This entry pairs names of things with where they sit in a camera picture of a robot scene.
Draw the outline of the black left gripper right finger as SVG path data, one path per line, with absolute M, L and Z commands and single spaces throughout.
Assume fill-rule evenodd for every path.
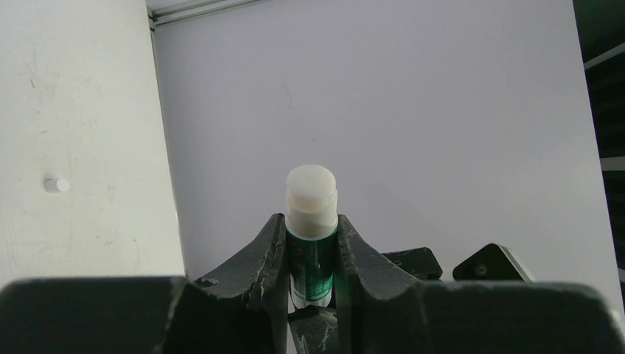
M 422 281 L 338 218 L 342 353 L 622 353 L 624 321 L 591 287 Z

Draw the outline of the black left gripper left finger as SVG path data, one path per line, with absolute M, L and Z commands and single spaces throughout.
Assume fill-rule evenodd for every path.
M 284 217 L 196 280 L 53 277 L 1 290 L 3 353 L 284 353 Z

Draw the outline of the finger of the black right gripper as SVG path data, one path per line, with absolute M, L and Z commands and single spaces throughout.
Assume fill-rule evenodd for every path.
M 457 281 L 536 281 L 512 250 L 497 243 L 487 244 L 458 264 L 452 276 Z
M 385 252 L 383 256 L 419 280 L 440 280 L 443 269 L 428 247 Z

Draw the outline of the green white glue stick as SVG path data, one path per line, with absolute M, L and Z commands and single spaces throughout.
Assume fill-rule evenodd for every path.
M 338 191 L 327 168 L 306 164 L 286 180 L 287 248 L 290 294 L 297 309 L 326 307 L 334 285 Z

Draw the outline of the white glue stick cap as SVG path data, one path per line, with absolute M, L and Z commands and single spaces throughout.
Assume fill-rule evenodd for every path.
M 66 178 L 46 178 L 43 186 L 49 193 L 67 192 L 70 189 L 70 183 Z

